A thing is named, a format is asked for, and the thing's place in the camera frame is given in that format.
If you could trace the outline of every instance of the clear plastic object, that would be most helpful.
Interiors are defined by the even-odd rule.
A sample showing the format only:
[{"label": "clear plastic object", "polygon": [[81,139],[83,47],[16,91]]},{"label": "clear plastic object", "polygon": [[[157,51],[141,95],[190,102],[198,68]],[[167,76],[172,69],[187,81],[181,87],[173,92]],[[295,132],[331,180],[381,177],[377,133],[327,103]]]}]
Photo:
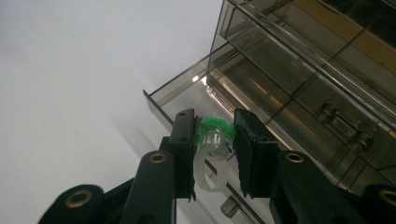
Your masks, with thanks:
[{"label": "clear plastic object", "polygon": [[[228,180],[227,158],[235,133],[233,125],[228,125],[224,119],[206,117],[201,122],[193,163],[195,182],[201,189],[215,192],[225,188]],[[214,188],[207,184],[205,178],[205,160],[216,164],[218,178]]]}]

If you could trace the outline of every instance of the white background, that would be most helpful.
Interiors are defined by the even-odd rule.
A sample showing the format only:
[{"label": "white background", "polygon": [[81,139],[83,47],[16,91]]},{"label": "white background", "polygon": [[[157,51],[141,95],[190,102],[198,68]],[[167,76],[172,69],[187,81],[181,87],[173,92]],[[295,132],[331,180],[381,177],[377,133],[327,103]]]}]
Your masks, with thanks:
[{"label": "white background", "polygon": [[[69,188],[132,178],[169,134],[142,90],[209,53],[220,5],[0,1],[0,223],[37,223]],[[179,223],[224,223],[225,199],[201,194],[180,202]]]}]

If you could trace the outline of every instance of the white table surface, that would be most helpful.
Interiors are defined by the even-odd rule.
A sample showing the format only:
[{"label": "white table surface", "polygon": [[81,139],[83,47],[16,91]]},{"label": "white table surface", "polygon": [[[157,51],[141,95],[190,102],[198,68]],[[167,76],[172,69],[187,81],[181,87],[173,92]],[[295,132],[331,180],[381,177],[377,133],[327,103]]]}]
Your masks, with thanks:
[{"label": "white table surface", "polygon": [[[169,132],[154,91],[210,51],[220,0],[0,2],[0,223],[37,223],[65,190],[108,191]],[[225,198],[178,223],[225,223]]]}]

